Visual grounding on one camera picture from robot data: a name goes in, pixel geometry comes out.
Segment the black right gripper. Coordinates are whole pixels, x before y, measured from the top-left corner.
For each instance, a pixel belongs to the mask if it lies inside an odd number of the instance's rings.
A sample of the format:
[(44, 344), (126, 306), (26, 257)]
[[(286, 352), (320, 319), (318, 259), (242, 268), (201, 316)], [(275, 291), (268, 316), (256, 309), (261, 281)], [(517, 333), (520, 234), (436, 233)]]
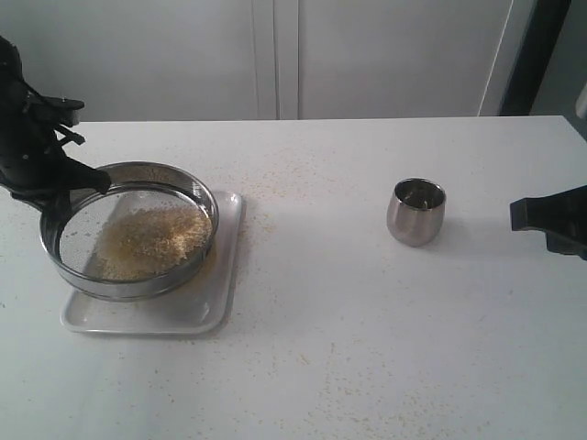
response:
[(586, 186), (510, 203), (513, 231), (546, 233), (547, 250), (586, 260)]

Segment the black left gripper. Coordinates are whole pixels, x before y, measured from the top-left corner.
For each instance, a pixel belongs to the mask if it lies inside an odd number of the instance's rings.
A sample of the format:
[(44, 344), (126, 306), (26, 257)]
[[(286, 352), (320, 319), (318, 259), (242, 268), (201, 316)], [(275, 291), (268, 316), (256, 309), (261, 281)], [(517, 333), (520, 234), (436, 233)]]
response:
[(59, 124), (39, 122), (28, 112), (31, 94), (46, 96), (27, 84), (17, 47), (2, 38), (1, 184), (13, 199), (40, 212), (41, 234), (57, 234), (72, 217), (69, 191), (104, 194), (111, 179), (106, 171), (65, 157), (55, 134)]

